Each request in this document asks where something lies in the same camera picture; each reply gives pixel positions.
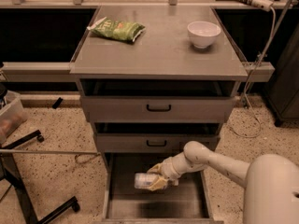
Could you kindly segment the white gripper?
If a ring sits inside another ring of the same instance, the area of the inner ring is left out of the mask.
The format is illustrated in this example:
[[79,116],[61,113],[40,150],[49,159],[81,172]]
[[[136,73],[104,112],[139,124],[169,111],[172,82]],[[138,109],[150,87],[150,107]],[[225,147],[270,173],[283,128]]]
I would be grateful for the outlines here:
[[188,171],[188,161],[183,154],[165,159],[162,164],[155,164],[149,168],[148,174],[160,174],[162,176],[155,177],[148,185],[148,190],[155,191],[166,189],[169,186],[177,186],[178,179]]

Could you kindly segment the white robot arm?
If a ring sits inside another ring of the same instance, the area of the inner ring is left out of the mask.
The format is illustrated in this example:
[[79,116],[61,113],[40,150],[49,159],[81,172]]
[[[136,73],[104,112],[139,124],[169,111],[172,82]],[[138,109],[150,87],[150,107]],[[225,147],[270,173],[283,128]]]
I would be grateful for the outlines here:
[[244,224],[299,224],[299,167],[276,154],[247,163],[190,141],[181,153],[149,169],[157,175],[149,188],[162,189],[170,181],[207,166],[244,189]]

